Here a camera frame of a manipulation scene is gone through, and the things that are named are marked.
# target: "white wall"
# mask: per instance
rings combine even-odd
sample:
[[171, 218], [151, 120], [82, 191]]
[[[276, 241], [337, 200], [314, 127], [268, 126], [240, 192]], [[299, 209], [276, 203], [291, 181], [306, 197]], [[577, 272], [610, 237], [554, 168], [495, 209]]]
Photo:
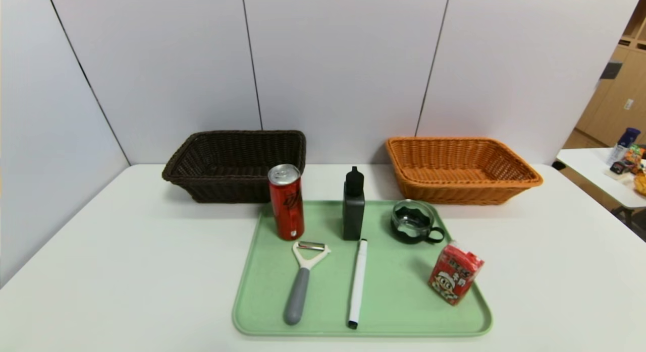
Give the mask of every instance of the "white wall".
[[131, 163], [260, 130], [242, 0], [53, 0]]
[[49, 0], [2, 0], [4, 285], [126, 168]]
[[265, 129], [309, 163], [385, 163], [414, 136], [446, 0], [245, 0]]
[[418, 136], [488, 136], [552, 163], [637, 0], [449, 0]]

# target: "can lid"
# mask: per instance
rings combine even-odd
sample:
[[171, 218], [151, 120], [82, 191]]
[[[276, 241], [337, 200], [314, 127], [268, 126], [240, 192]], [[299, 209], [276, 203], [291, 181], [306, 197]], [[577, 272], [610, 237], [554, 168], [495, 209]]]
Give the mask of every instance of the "can lid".
[[270, 169], [267, 177], [272, 184], [288, 185], [296, 182], [300, 178], [300, 172], [292, 164], [280, 164]]

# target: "black cup handle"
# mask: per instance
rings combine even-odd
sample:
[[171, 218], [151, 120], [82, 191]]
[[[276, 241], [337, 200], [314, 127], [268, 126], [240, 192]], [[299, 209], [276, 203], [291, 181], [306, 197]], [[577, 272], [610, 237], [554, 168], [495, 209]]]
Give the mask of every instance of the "black cup handle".
[[[442, 237], [440, 239], [432, 238], [431, 232], [433, 231], [438, 231], [439, 233], [442, 234]], [[431, 231], [428, 233], [428, 238], [426, 239], [426, 242], [428, 242], [429, 244], [438, 244], [442, 242], [445, 236], [446, 236], [446, 231], [444, 231], [441, 227], [431, 227]]]

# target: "light green tray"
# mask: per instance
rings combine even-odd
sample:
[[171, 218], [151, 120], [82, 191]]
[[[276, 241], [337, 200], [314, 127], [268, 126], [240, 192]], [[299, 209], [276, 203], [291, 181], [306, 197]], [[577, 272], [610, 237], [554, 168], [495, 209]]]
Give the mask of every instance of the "light green tray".
[[[362, 237], [368, 240], [363, 302], [358, 329], [349, 329], [357, 242], [341, 239], [341, 202], [305, 201], [302, 241], [328, 244], [332, 253], [309, 277], [303, 317], [283, 321], [298, 271], [292, 242], [277, 236], [271, 205], [260, 214], [233, 306], [233, 323], [245, 334], [264, 336], [478, 336], [491, 329], [489, 307], [475, 283], [458, 306], [445, 302], [427, 281], [447, 240], [406, 245], [390, 236], [395, 201], [365, 203]], [[444, 227], [433, 210], [439, 225]], [[316, 251], [301, 250], [305, 258]]]

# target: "red snack box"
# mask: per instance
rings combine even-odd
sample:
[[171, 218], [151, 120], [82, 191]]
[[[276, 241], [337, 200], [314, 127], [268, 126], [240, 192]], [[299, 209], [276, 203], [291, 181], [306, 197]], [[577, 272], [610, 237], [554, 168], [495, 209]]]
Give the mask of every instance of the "red snack box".
[[485, 262], [475, 254], [460, 249], [455, 242], [450, 242], [438, 256], [428, 284], [455, 306], [469, 291], [484, 264]]

